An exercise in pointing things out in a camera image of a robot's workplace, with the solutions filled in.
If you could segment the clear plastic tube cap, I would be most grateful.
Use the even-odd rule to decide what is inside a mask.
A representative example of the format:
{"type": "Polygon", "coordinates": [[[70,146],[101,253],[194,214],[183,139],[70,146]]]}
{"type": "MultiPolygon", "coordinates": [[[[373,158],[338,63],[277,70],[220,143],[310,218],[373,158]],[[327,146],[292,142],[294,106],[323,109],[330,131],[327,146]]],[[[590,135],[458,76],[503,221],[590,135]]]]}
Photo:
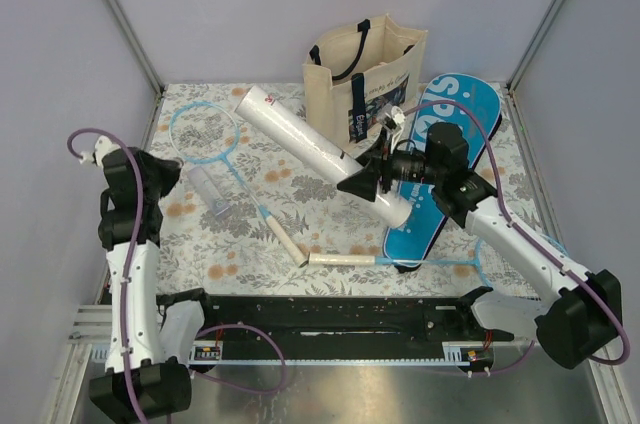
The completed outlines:
{"type": "Polygon", "coordinates": [[[216,219],[224,219],[230,214],[231,205],[202,167],[191,168],[187,172],[187,178],[216,219]]]}

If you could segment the white shuttlecock tube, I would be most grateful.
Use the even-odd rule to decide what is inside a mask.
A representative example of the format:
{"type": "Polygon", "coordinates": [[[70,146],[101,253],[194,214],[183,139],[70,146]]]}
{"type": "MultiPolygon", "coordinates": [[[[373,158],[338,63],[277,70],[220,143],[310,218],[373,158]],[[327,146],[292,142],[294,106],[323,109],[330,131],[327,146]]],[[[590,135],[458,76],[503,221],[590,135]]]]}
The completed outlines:
{"type": "MultiPolygon", "coordinates": [[[[258,86],[248,91],[234,111],[333,185],[364,169],[356,159],[258,86]]],[[[401,227],[411,214],[411,204],[396,193],[381,194],[378,189],[373,202],[351,194],[347,196],[367,205],[389,227],[401,227]]]]}

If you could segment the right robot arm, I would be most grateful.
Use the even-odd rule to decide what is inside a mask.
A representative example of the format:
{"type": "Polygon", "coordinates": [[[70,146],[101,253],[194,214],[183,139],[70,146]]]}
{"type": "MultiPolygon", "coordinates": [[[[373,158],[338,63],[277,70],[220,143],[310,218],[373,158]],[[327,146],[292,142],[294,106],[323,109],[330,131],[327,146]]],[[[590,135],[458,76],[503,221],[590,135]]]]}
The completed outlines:
{"type": "Polygon", "coordinates": [[[362,169],[338,189],[375,200],[393,181],[431,185],[441,213],[496,250],[531,285],[539,303],[519,302],[495,290],[475,292],[472,304],[455,315],[455,327],[475,340],[489,329],[535,339],[557,364],[573,369],[614,339],[622,342],[616,364],[630,354],[622,324],[619,280],[593,273],[531,230],[505,204],[499,184],[469,166],[469,145],[461,129],[439,122],[429,127],[424,150],[394,150],[385,133],[359,157],[362,169]]]}

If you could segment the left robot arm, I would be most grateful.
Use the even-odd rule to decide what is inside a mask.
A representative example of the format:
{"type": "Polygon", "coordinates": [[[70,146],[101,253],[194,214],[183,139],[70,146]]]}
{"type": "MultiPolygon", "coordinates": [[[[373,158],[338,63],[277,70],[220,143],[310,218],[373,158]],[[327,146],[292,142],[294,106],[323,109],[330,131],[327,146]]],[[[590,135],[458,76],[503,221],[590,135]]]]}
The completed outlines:
{"type": "Polygon", "coordinates": [[[112,321],[105,374],[89,384],[91,402],[114,423],[139,423],[186,410],[189,354],[195,338],[216,330],[215,312],[198,296],[157,302],[163,215],[159,202],[177,184],[181,164],[106,136],[89,159],[104,173],[98,235],[111,279],[112,321]]]}

